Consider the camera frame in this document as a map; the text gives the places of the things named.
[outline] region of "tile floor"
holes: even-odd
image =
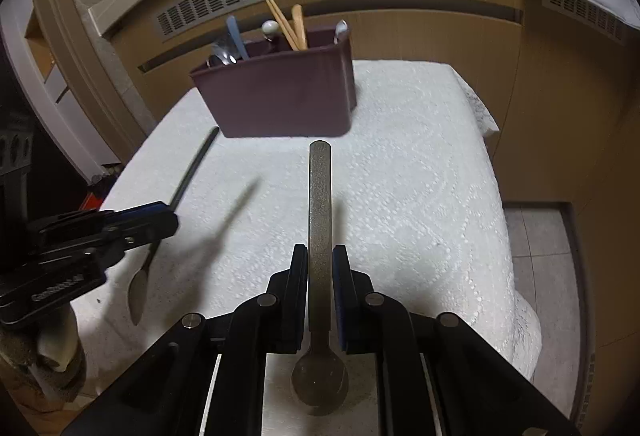
[[[578,379],[580,310],[566,228],[554,208],[506,207],[504,215],[515,287],[542,329],[533,384],[568,417]]]

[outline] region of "silver spoon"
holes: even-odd
[[[174,196],[171,198],[171,202],[169,203],[169,209],[173,212],[178,208],[180,200],[184,196],[184,192],[187,190],[187,187],[189,187],[193,176],[196,174],[196,171],[209,151],[211,144],[218,136],[218,133],[220,133],[220,128],[216,126],[210,131],[209,136],[202,143],[200,149],[196,153],[196,156],[191,160],[191,164],[189,165],[187,172],[184,173],[184,176],[182,177],[182,180],[180,180],[180,184],[178,184],[178,188],[175,190]],[[149,268],[151,267],[151,262],[154,260],[154,256],[156,255],[159,246],[160,241],[156,241],[149,246],[145,262],[135,273],[133,279],[131,279],[131,282],[129,283],[127,302],[129,303],[129,316],[131,317],[131,322],[135,326],[140,323],[142,313],[145,310],[146,288],[148,287],[149,282]]]
[[[349,375],[329,346],[331,330],[331,146],[309,147],[309,350],[296,363],[291,384],[310,414],[324,416],[340,407]]]
[[[231,55],[231,52],[229,52],[226,48],[224,48],[223,46],[220,46],[219,44],[214,43],[213,45],[211,45],[211,52],[212,52],[212,55],[217,57],[222,64],[236,63],[236,58],[233,55]],[[211,68],[209,57],[207,57],[207,67]]]
[[[337,25],[335,25],[335,33],[334,33],[334,44],[338,44],[338,39],[349,29],[349,25],[345,20],[340,20]]]

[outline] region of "blue spoon handle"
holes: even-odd
[[[249,59],[249,54],[246,51],[246,48],[244,47],[244,42],[242,42],[242,38],[240,37],[240,29],[238,28],[238,22],[236,21],[236,17],[231,15],[226,19],[226,28],[229,31],[229,34],[231,35],[231,39],[234,40],[234,43],[236,43],[236,48],[238,49],[238,52],[240,52],[241,57],[244,60],[248,60]]]

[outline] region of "embossed paper towel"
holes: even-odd
[[[470,89],[448,65],[356,61],[354,70],[353,126],[329,139],[334,243],[346,244],[351,266],[369,273],[377,290],[417,313],[458,313],[529,374],[540,328],[526,302],[518,301],[516,315],[506,224],[474,111],[485,121],[490,115],[478,102],[472,108]],[[130,161],[104,207],[168,201],[212,125],[191,90]],[[154,260],[140,326],[129,321],[126,294],[144,247],[74,302],[89,378],[107,384],[181,315],[231,312],[288,268],[294,244],[306,244],[311,141],[219,137],[178,208],[180,229]],[[324,418],[306,416],[293,399],[295,361],[268,356],[264,434],[377,433],[372,358],[347,358],[349,395]]]

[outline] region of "white knob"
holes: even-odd
[[[265,21],[262,24],[262,33],[267,37],[267,38],[272,38],[273,36],[275,36],[278,32],[280,31],[280,25],[273,21],[273,20],[268,20]]]

